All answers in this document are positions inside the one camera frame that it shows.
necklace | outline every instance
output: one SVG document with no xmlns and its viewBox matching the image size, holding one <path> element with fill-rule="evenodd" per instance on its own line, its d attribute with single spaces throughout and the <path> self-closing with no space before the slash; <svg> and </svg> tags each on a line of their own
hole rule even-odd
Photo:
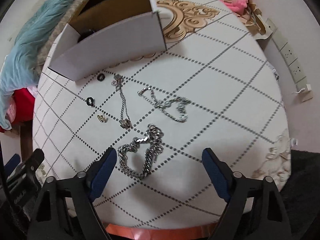
<svg viewBox="0 0 320 240">
<path fill-rule="evenodd" d="M 143 95 L 144 92 L 146 92 L 147 90 L 151 91 L 151 98 L 152 101 L 145 97 Z M 176 97 L 174 99 L 171 99 L 169 101 L 166 101 L 163 105 L 156 99 L 155 93 L 154 91 L 150 88 L 144 88 L 143 90 L 138 92 L 138 95 L 143 97 L 146 101 L 148 101 L 150 104 L 152 104 L 154 106 L 154 108 L 159 109 L 162 113 L 164 113 L 166 116 L 170 117 L 172 120 L 176 121 L 176 122 L 185 122 L 188 118 L 187 112 L 185 110 L 185 106 L 190 104 L 191 101 L 187 98 L 183 98 L 183 97 Z M 171 114 L 169 114 L 167 111 L 165 111 L 166 108 L 170 107 L 172 103 L 174 102 L 179 102 L 178 106 L 177 106 L 177 110 L 180 113 L 180 119 L 177 119 L 175 117 L 173 117 Z"/>
<path fill-rule="evenodd" d="M 163 147 L 162 137 L 163 132 L 161 129 L 153 124 L 148 124 L 145 138 L 134 137 L 130 144 L 124 144 L 118 148 L 119 165 L 125 174 L 128 174 L 137 179 L 144 179 L 151 173 L 152 164 L 156 162 L 157 156 L 162 153 Z M 139 173 L 130 169 L 127 166 L 127 152 L 137 152 L 141 143 L 149 143 L 150 147 L 145 151 L 145 161 L 142 172 Z"/>
<path fill-rule="evenodd" d="M 121 107 L 121 114 L 120 114 L 120 126 L 124 129 L 129 129 L 131 127 L 131 122 L 130 122 L 130 117 L 128 115 L 128 110 L 127 110 L 127 102 L 125 100 L 125 97 L 122 92 L 122 83 L 124 81 L 123 76 L 119 74 L 114 74 L 113 76 L 114 80 L 111 83 L 113 86 L 116 87 L 116 91 L 119 91 L 121 99 L 122 99 L 122 107 Z M 125 114 L 127 115 L 126 119 L 123 119 L 123 112 L 125 109 Z"/>
</svg>

cardboard box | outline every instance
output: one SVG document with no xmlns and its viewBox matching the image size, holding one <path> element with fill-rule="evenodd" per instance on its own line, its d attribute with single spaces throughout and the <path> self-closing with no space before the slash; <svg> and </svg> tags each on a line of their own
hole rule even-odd
<svg viewBox="0 0 320 240">
<path fill-rule="evenodd" d="M 82 33 L 95 33 L 78 43 Z M 73 81 L 166 50 L 154 0 L 105 0 L 70 20 L 49 68 Z"/>
</svg>

chain link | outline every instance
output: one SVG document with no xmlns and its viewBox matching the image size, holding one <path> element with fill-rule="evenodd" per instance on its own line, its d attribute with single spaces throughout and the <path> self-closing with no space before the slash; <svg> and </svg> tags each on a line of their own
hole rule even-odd
<svg viewBox="0 0 320 240">
<path fill-rule="evenodd" d="M 156 162 L 157 156 L 162 153 L 163 147 L 161 129 L 153 124 L 148 124 L 145 138 L 134 137 L 130 144 L 124 144 L 118 148 L 119 164 L 125 174 L 128 174 L 137 179 L 144 179 L 151 173 L 152 164 Z M 128 156 L 127 152 L 137 152 L 141 143 L 149 143 L 150 147 L 145 151 L 145 161 L 142 172 L 139 173 L 130 169 L 127 166 Z"/>
<path fill-rule="evenodd" d="M 131 127 L 131 122 L 130 122 L 130 117 L 128 115 L 128 110 L 127 110 L 127 101 L 125 100 L 123 91 L 122 91 L 122 83 L 124 82 L 123 76 L 120 74 L 114 74 L 113 76 L 114 80 L 112 81 L 112 85 L 116 87 L 116 91 L 119 91 L 120 97 L 122 99 L 122 107 L 121 107 L 121 114 L 120 114 L 120 126 L 122 128 L 128 129 Z M 125 114 L 127 115 L 126 119 L 123 119 L 123 112 L 125 109 Z"/>
<path fill-rule="evenodd" d="M 152 101 L 145 97 L 143 95 L 144 92 L 150 90 L 151 91 L 151 98 Z M 174 99 L 170 99 L 169 101 L 166 101 L 163 105 L 156 99 L 154 91 L 150 88 L 144 88 L 143 90 L 138 92 L 138 95 L 143 97 L 146 101 L 148 101 L 150 104 L 154 106 L 154 108 L 158 108 L 162 113 L 164 113 L 166 116 L 170 117 L 172 120 L 176 122 L 185 122 L 188 119 L 187 112 L 185 110 L 185 106 L 190 104 L 191 101 L 187 98 L 183 97 L 176 97 Z M 173 117 L 171 114 L 169 114 L 167 111 L 165 111 L 166 108 L 170 107 L 172 103 L 179 102 L 177 106 L 177 110 L 180 113 L 180 119 Z"/>
</svg>

round table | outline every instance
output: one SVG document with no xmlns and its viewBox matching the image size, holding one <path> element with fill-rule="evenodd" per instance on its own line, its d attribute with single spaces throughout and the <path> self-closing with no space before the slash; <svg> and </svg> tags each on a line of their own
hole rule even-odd
<svg viewBox="0 0 320 240">
<path fill-rule="evenodd" d="M 143 138 L 148 124 L 156 125 L 164 133 L 164 150 L 151 174 L 130 177 L 118 160 L 94 206 L 102 221 L 115 225 L 189 228 L 219 220 L 225 207 L 203 168 L 205 148 L 247 177 L 272 176 L 281 189 L 291 172 L 290 138 L 271 66 L 237 17 L 219 0 L 158 0 L 158 5 L 167 51 L 106 68 L 99 72 L 103 81 L 98 73 L 73 82 L 51 71 L 52 46 L 38 86 L 33 147 L 44 151 L 47 176 L 70 178 L 108 147 Z M 119 125 L 122 100 L 111 84 L 114 73 L 124 76 L 128 130 Z M 187 121 L 172 120 L 140 97 L 145 87 L 159 100 L 189 99 Z M 86 104 L 88 97 L 94 107 Z M 176 104 L 167 111 L 179 117 Z M 103 112 L 106 123 L 97 118 Z M 129 167 L 142 170 L 148 146 L 128 153 Z"/>
</svg>

metal bolt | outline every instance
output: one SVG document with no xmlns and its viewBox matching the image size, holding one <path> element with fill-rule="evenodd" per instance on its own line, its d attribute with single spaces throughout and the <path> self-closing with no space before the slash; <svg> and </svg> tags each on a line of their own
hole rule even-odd
<svg viewBox="0 0 320 240">
<path fill-rule="evenodd" d="M 55 177 L 54 176 L 50 176 L 50 177 L 48 177 L 45 181 L 47 182 L 47 183 L 50 183 L 50 182 L 53 182 L 55 180 Z"/>
<path fill-rule="evenodd" d="M 241 177 L 242 177 L 242 173 L 239 172 L 239 171 L 235 171 L 235 172 L 233 173 L 233 176 L 236 177 L 236 178 L 241 178 Z"/>
<path fill-rule="evenodd" d="M 273 182 L 273 178 L 270 177 L 270 176 L 266 176 L 266 181 L 267 181 L 267 182 Z"/>
<path fill-rule="evenodd" d="M 80 171 L 80 172 L 78 172 L 78 174 L 77 174 L 77 177 L 78 177 L 78 178 L 83 178 L 83 177 L 85 177 L 85 176 L 86 176 L 85 171 Z"/>
</svg>

